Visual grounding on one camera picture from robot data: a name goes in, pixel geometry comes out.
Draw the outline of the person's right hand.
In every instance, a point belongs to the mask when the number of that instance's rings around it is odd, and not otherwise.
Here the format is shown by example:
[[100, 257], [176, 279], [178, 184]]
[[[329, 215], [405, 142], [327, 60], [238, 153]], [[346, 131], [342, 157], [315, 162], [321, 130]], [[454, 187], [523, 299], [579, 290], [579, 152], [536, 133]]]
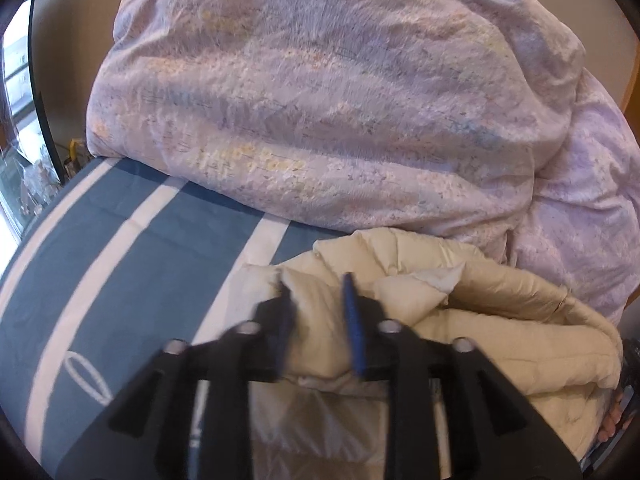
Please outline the person's right hand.
[[616, 427], [620, 423], [623, 415], [622, 400], [624, 392], [622, 389], [618, 389], [612, 396], [612, 403], [608, 414], [604, 416], [602, 425], [597, 434], [597, 440], [599, 443], [604, 443], [616, 434]]

